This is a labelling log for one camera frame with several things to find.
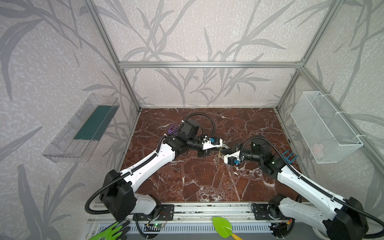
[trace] blue connector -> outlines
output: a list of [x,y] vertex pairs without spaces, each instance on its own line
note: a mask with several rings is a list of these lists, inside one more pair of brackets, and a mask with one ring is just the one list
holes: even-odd
[[297,156],[295,156],[292,160],[289,160],[289,158],[292,156],[293,152],[291,152],[288,156],[284,156],[284,154],[287,154],[289,153],[289,149],[287,151],[285,151],[282,155],[283,155],[283,158],[289,163],[289,164],[292,164],[293,161],[296,160]]

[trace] yellow handle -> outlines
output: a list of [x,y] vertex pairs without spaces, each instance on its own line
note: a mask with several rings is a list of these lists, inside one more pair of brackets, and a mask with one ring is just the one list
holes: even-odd
[[236,234],[232,234],[232,237],[234,238],[234,240],[243,240],[239,236],[237,236]]

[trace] black mounting plate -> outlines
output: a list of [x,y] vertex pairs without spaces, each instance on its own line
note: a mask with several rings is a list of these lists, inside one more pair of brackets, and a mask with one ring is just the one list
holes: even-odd
[[[171,221],[173,220],[173,214],[174,214],[174,210],[175,210],[175,205],[173,204],[162,204],[160,206],[160,213],[159,216],[154,219],[153,221]],[[146,214],[134,214],[133,215],[133,220],[135,221],[136,217],[135,215],[137,215],[137,220],[138,221],[149,221],[151,220],[151,217],[149,215],[146,215]]]
[[[255,204],[254,205],[254,212],[255,220],[277,220],[273,219],[268,214],[268,204]],[[284,217],[281,213],[278,215],[278,220],[289,220],[289,217]]]

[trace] purple object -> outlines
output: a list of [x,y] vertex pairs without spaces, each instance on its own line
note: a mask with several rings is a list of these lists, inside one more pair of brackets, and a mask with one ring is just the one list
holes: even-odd
[[167,133],[168,134],[171,134],[173,131],[175,131],[177,129],[177,125],[176,124],[172,124],[172,126],[167,130]]

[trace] gray floor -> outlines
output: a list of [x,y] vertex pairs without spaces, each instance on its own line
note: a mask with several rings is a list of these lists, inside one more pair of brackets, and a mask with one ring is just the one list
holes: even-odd
[[[239,233],[237,234],[243,240],[274,240],[276,239],[269,233]],[[139,234],[129,234],[128,239],[144,239]],[[222,240],[223,238],[219,234],[160,234],[156,240]],[[295,227],[292,232],[285,237],[286,240],[320,240],[315,235],[312,227],[305,223],[295,223]]]

